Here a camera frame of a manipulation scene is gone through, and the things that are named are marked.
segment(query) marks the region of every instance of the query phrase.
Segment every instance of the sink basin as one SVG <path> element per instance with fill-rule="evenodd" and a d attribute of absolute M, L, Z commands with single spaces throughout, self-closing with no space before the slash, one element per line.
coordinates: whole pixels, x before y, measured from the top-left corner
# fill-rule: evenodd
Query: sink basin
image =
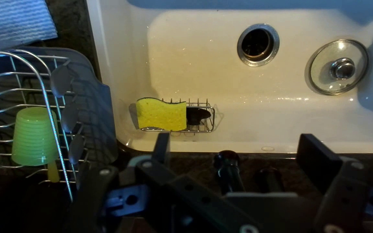
<path fill-rule="evenodd" d="M 172 151 L 296 152 L 312 133 L 335 152 L 373 153 L 373 1 L 88 0 L 102 82 L 111 88 L 117 139 L 152 150 L 156 132 L 136 129 L 142 97 L 208 99 L 210 133 L 172 133 Z M 237 41 L 254 24 L 280 39 L 274 59 L 252 67 Z M 367 75 L 352 90 L 320 94 L 308 62 L 324 44 L 367 47 Z"/>

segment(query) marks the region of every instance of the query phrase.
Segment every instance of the bolt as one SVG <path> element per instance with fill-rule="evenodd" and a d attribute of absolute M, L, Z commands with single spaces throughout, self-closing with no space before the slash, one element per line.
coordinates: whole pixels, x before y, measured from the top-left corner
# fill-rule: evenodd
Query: bolt
<path fill-rule="evenodd" d="M 101 175 L 109 175 L 110 174 L 110 170 L 108 168 L 102 169 L 102 170 L 100 170 L 99 174 L 101 174 Z"/>
<path fill-rule="evenodd" d="M 359 170 L 362 170 L 364 168 L 364 165 L 361 164 L 360 162 L 353 162 L 353 163 L 351 163 L 351 166 L 354 167 L 354 168 L 357 168 Z"/>
<path fill-rule="evenodd" d="M 142 167 L 150 168 L 150 167 L 152 167 L 152 162 L 151 161 L 146 161 L 146 162 L 142 163 Z"/>
<path fill-rule="evenodd" d="M 345 233 L 342 228 L 333 224 L 327 224 L 326 226 L 324 226 L 323 231 L 325 233 Z"/>
<path fill-rule="evenodd" d="M 259 233 L 259 230 L 255 226 L 247 224 L 240 227 L 240 233 Z"/>

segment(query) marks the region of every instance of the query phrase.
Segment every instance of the green cup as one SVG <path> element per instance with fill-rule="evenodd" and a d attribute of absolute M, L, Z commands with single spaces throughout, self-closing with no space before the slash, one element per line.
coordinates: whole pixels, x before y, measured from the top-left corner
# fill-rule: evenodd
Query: green cup
<path fill-rule="evenodd" d="M 51 111 L 57 127 L 56 114 Z M 25 166 L 39 166 L 58 158 L 50 118 L 46 108 L 29 107 L 17 113 L 11 159 Z"/>

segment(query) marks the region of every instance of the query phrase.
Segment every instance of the sponge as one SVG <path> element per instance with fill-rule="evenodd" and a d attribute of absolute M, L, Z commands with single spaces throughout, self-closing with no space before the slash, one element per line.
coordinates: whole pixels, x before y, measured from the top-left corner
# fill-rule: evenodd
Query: sponge
<path fill-rule="evenodd" d="M 187 103 L 167 103 L 155 98 L 142 98 L 136 102 L 139 128 L 157 127 L 180 131 L 187 127 Z"/>

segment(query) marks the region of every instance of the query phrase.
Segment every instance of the dish towel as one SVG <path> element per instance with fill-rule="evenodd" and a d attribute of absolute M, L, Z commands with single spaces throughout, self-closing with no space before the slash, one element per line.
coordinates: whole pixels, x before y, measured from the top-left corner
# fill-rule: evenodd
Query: dish towel
<path fill-rule="evenodd" d="M 44 0 L 0 0 L 0 49 L 56 37 Z"/>

